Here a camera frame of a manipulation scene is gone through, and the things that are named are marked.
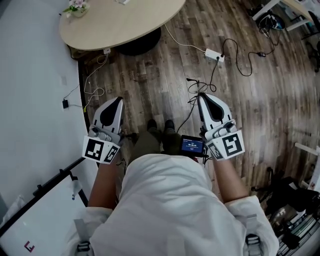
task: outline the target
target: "dark pants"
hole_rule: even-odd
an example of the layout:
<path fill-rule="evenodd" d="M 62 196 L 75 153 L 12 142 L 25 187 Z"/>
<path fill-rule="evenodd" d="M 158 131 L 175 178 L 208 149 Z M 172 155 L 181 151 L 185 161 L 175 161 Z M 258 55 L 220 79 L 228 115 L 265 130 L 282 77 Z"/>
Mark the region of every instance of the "dark pants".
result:
<path fill-rule="evenodd" d="M 129 163 L 133 160 L 148 154 L 160 154 L 160 144 L 163 143 L 164 154 L 179 155 L 181 135 L 172 128 L 166 129 L 161 133 L 155 127 L 142 133 L 133 147 Z"/>

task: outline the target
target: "strap buckle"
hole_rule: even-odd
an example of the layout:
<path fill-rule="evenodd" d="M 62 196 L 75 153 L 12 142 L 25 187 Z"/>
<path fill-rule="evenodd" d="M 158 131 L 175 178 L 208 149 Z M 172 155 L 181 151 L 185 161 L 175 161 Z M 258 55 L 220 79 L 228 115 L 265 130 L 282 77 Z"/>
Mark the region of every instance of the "strap buckle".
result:
<path fill-rule="evenodd" d="M 249 234 L 245 238 L 245 243 L 248 246 L 249 256 L 262 256 L 259 236 Z"/>
<path fill-rule="evenodd" d="M 79 243 L 78 246 L 76 247 L 76 250 L 78 253 L 89 252 L 90 251 L 90 242 L 85 241 L 85 242 Z"/>

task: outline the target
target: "power strip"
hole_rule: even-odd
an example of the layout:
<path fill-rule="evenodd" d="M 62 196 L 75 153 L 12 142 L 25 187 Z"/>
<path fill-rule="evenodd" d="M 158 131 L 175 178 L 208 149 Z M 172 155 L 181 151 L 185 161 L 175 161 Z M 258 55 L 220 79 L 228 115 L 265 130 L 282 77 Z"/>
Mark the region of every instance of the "power strip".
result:
<path fill-rule="evenodd" d="M 206 57 L 208 57 L 208 58 L 210 58 L 212 60 L 215 60 L 215 61 L 223 63 L 225 61 L 225 56 L 221 57 L 221 55 L 222 55 L 222 53 L 219 53 L 219 52 L 214 51 L 214 50 L 210 50 L 210 49 L 206 49 L 205 50 L 205 56 Z"/>

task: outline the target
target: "white wall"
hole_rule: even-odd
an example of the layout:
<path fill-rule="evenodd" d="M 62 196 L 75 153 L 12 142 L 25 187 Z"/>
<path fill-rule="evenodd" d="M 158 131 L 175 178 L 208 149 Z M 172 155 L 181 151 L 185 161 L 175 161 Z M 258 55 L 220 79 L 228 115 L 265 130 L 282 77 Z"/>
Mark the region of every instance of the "white wall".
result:
<path fill-rule="evenodd" d="M 11 0 L 0 17 L 0 194 L 7 206 L 18 195 L 30 200 L 38 184 L 81 157 L 82 108 L 62 108 L 79 83 L 78 64 L 59 36 L 66 6 L 67 0 Z M 68 100 L 81 105 L 79 89 Z M 87 196 L 96 173 L 89 160 L 73 171 Z"/>

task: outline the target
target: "black shoe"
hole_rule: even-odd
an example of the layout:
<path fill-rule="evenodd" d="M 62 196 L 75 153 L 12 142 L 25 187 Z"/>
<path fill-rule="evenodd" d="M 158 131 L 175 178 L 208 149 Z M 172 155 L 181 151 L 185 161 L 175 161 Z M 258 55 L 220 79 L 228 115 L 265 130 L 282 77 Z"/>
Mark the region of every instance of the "black shoe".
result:
<path fill-rule="evenodd" d="M 165 121 L 164 131 L 166 131 L 167 129 L 170 129 L 170 128 L 175 131 L 175 123 L 174 123 L 174 121 L 172 121 L 171 119 Z"/>
<path fill-rule="evenodd" d="M 152 127 L 154 127 L 154 128 L 158 128 L 157 127 L 157 122 L 154 120 L 154 119 L 150 119 L 149 121 L 148 121 L 148 124 L 147 124 L 147 126 L 146 126 L 146 129 L 147 129 L 147 131 L 150 129 L 150 128 L 152 128 Z"/>

